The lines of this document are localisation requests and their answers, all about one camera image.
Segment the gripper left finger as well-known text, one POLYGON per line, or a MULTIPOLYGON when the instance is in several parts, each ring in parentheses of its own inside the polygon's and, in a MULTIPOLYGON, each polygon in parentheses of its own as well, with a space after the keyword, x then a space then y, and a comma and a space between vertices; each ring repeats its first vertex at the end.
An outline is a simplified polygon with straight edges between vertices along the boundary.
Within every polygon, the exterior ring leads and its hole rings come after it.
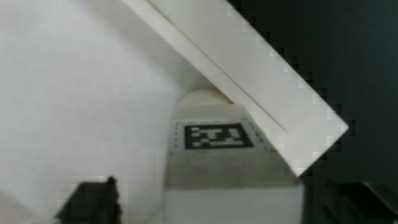
POLYGON ((55 219, 58 224, 121 224, 117 179, 81 182, 55 219))

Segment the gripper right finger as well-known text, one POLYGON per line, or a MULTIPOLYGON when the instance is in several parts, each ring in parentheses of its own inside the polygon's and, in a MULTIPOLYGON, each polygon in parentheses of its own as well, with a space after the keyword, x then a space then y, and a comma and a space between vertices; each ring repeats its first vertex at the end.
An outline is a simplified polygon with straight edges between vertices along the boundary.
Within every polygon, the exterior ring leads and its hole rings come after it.
POLYGON ((304 224, 398 224, 398 194, 382 184, 328 180, 320 194, 307 191, 304 224))

